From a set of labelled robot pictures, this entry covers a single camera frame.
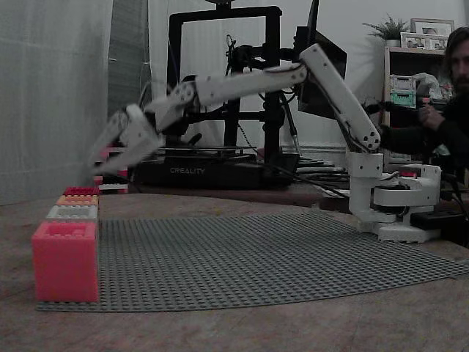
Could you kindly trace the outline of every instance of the storage box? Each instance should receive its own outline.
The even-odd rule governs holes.
[[[399,106],[415,108],[416,93],[408,90],[394,90],[391,92],[391,102]]]
[[[416,91],[416,79],[412,76],[391,75],[391,90]]]

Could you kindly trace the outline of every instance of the gray lego baseplate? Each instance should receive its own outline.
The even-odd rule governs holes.
[[[162,312],[288,304],[445,279],[469,267],[320,212],[100,223],[100,302],[38,310]]]

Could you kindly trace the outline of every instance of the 3d printer frame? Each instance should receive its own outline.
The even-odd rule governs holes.
[[[218,5],[216,10],[184,12],[169,18],[169,47],[167,83],[172,89],[180,82],[182,28],[185,23],[226,20],[233,18],[265,18],[265,44],[262,46],[265,67],[277,67],[281,61],[280,18],[282,11],[275,6],[246,7],[232,9],[229,4]],[[280,129],[284,125],[285,114],[281,108],[279,93],[265,96],[264,111],[240,112],[240,99],[229,101],[224,114],[205,114],[204,120],[224,120],[224,146],[237,144],[237,130],[240,120],[264,122],[265,161],[273,160],[280,153]]]

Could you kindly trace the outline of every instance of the white robotic arm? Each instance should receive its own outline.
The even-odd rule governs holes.
[[[306,79],[314,79],[329,97],[349,147],[367,153],[377,150],[380,146],[379,133],[319,45],[305,50],[300,60],[301,65],[269,68],[237,76],[198,78],[195,83],[181,83],[170,95],[157,98],[145,106],[145,112],[155,113],[156,128],[148,123],[138,106],[128,106],[111,118],[93,148],[90,165],[94,165],[101,150],[117,137],[127,147],[127,152],[107,164],[101,164],[95,173],[113,172],[138,163],[163,145],[161,132],[180,120],[188,107],[196,104],[209,106],[247,95],[276,92]]]
[[[439,168],[424,167],[423,177],[405,180],[383,174],[383,155],[377,153],[380,135],[351,90],[344,83],[332,62],[319,45],[313,45],[300,55],[301,64],[275,67],[254,73],[229,77],[208,77],[179,84],[173,92],[145,106],[145,112],[155,113],[153,127],[138,106],[128,106],[117,112],[98,140],[89,160],[94,165],[102,149],[119,137],[127,147],[123,154],[95,168],[95,173],[115,172],[124,166],[137,164],[163,146],[162,132],[182,119],[184,110],[194,106],[209,106],[247,95],[276,92],[313,79],[328,97],[337,121],[351,151],[348,155],[350,173],[350,210],[363,224],[363,229],[375,232],[382,240],[426,241],[436,232],[425,232],[410,226],[412,213],[431,211],[439,200]],[[408,191],[380,189],[382,186],[407,186]],[[377,199],[372,190],[377,189]],[[406,194],[408,202],[396,201]],[[406,206],[406,217],[372,210],[371,204]]]

